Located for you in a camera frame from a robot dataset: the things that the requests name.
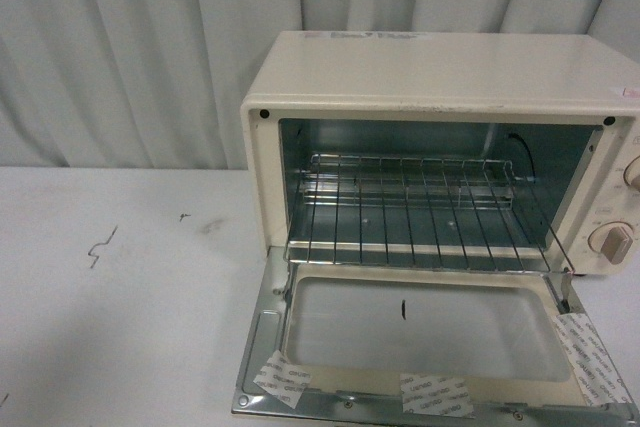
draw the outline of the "cream toaster oven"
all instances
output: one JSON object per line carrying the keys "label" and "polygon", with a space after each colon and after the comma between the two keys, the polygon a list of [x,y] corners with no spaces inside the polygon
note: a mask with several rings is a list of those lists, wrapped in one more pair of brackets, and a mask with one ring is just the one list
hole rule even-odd
{"label": "cream toaster oven", "polygon": [[635,425],[571,280],[639,267],[640,66],[587,36],[283,32],[242,121],[267,261],[234,413]]}

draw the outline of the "white table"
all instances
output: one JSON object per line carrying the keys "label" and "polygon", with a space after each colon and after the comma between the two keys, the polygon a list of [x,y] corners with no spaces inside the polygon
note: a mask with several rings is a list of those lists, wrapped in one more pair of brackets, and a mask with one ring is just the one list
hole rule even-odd
{"label": "white table", "polygon": [[[636,399],[638,264],[575,281]],[[229,413],[263,267],[246,172],[0,168],[0,426],[282,423]]]}

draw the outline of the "timer knob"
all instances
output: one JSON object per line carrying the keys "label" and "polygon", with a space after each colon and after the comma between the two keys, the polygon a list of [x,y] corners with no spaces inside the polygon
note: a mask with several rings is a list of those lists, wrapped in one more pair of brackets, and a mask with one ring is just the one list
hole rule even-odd
{"label": "timer knob", "polygon": [[624,222],[610,222],[598,227],[589,236],[589,247],[603,254],[613,265],[618,265],[631,249],[633,230]]}
{"label": "timer knob", "polygon": [[640,191],[640,157],[633,160],[624,171],[624,181],[630,187]]}

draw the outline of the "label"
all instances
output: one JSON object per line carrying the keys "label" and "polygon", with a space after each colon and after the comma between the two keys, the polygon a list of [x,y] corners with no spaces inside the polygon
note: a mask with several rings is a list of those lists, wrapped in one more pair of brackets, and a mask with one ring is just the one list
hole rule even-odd
{"label": "label", "polygon": [[311,382],[311,375],[297,365],[287,362],[284,355],[276,350],[260,369],[253,382],[279,401],[295,409],[302,392]]}
{"label": "label", "polygon": [[405,413],[473,417],[473,405],[464,379],[400,374],[400,390]]}
{"label": "label", "polygon": [[631,396],[587,314],[553,319],[587,405],[629,403]]}
{"label": "label", "polygon": [[611,87],[611,91],[623,99],[640,100],[640,87]]}
{"label": "label", "polygon": [[433,34],[421,32],[349,32],[349,31],[315,31],[300,33],[307,39],[393,39],[393,40],[430,40]]}

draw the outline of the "wire rack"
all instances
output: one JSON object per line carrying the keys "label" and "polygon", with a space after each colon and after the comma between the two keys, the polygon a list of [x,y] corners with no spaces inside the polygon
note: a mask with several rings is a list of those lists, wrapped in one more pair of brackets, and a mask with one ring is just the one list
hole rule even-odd
{"label": "wire rack", "polygon": [[508,161],[316,154],[294,199],[291,262],[573,270],[531,182]]}

